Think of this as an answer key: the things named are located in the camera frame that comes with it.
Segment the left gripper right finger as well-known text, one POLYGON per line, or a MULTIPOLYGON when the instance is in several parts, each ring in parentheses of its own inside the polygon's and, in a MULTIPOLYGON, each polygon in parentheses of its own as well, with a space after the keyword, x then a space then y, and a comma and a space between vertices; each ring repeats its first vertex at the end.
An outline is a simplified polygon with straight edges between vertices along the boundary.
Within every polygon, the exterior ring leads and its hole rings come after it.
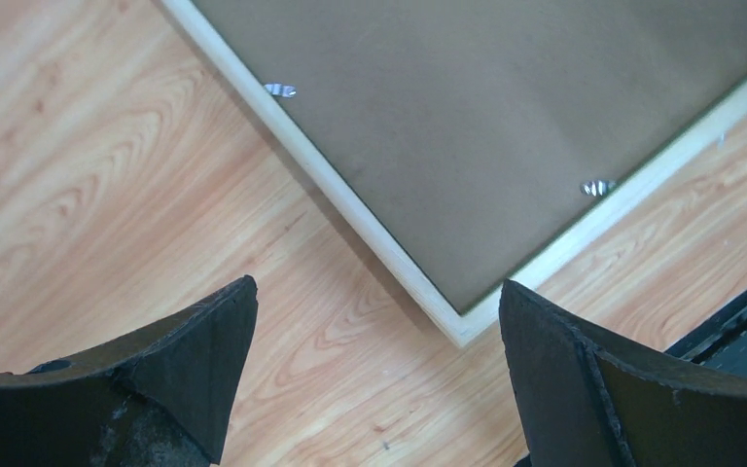
POLYGON ((529 466, 747 466, 747 377, 684 361, 522 284, 498 310, 529 466))

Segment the brown frame backing board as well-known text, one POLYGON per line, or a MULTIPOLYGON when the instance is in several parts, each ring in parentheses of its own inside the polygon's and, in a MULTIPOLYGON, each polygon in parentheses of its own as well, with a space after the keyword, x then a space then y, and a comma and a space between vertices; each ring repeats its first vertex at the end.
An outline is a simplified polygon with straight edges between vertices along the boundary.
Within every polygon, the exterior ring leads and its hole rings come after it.
POLYGON ((465 310, 747 76, 747 1, 201 1, 465 310))

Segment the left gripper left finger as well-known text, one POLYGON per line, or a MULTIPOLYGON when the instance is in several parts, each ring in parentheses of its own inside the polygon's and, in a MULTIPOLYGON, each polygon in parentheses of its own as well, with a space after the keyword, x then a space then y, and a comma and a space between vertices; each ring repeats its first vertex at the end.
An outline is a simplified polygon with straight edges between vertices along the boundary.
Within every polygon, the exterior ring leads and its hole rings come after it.
POLYGON ((0 373, 0 466, 220 463, 257 292, 243 276, 101 345, 0 373))

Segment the wooden picture frame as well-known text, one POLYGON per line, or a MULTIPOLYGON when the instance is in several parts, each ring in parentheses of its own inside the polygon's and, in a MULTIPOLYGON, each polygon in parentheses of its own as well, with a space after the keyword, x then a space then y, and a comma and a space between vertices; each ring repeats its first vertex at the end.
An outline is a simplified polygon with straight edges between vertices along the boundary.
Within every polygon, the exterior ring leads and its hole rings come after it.
MULTIPOLYGON (((497 321, 500 290, 494 288, 464 313, 458 313, 406 250, 353 192, 281 105, 265 90, 191 1, 166 1, 165 9, 229 85, 313 180, 344 220, 406 289, 434 324, 465 348, 497 321)), ((747 116, 747 79, 703 117, 645 162, 537 255, 515 270, 513 280, 536 289, 611 230, 685 164, 717 144, 747 116)))

